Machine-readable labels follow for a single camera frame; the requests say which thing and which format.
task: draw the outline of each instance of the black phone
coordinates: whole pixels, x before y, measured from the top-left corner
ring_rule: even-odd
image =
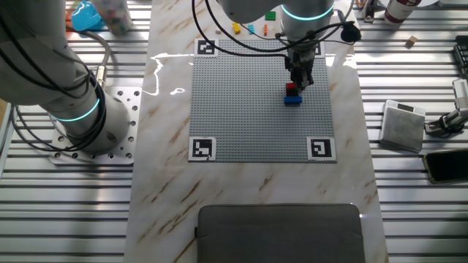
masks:
[[[468,149],[428,153],[423,161],[431,183],[468,180]]]

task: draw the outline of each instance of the white marble surface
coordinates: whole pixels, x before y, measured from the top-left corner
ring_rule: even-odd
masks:
[[[367,263],[387,262],[352,47],[325,47],[338,164],[188,163],[193,40],[200,37],[190,8],[187,0],[153,3],[124,261],[196,262],[194,228],[205,205],[353,203],[362,214]],[[216,37],[201,0],[197,12],[207,35]],[[270,36],[277,22],[268,22]],[[253,38],[242,32],[240,38]]]

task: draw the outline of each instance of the gray fabric pad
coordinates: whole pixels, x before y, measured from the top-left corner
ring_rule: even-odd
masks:
[[[209,205],[198,263],[365,263],[354,205]]]

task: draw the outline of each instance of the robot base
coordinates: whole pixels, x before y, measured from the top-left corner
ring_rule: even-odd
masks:
[[[128,109],[130,115],[129,131],[125,138],[111,148],[107,153],[93,155],[81,150],[75,152],[52,152],[49,155],[50,161],[55,165],[69,166],[89,166],[89,165],[132,165],[135,157],[137,144],[138,122],[140,117],[140,103],[142,88],[139,87],[106,87],[106,92],[120,99]],[[72,146],[72,143],[64,138],[58,131],[54,131],[52,145],[65,148]]]

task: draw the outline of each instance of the metal slat table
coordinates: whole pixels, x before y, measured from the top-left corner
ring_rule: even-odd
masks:
[[[129,8],[135,26],[126,36],[98,32],[115,53],[108,85],[143,84],[151,2],[129,1]],[[421,161],[424,153],[467,148],[468,135],[426,137],[419,154],[378,142],[386,99],[427,109],[427,121],[454,109],[451,83],[458,72],[450,50],[455,36],[468,31],[467,15],[468,9],[426,7],[397,31],[385,25],[382,12],[374,24],[361,23],[355,60],[390,262],[468,262],[468,183],[433,186]],[[408,50],[404,43],[412,35],[419,40]],[[77,34],[69,39],[87,64],[98,65],[104,55],[98,43]],[[34,131],[51,140],[45,112],[23,112]],[[1,155],[0,262],[123,262],[132,168],[55,167],[16,134],[9,142]]]

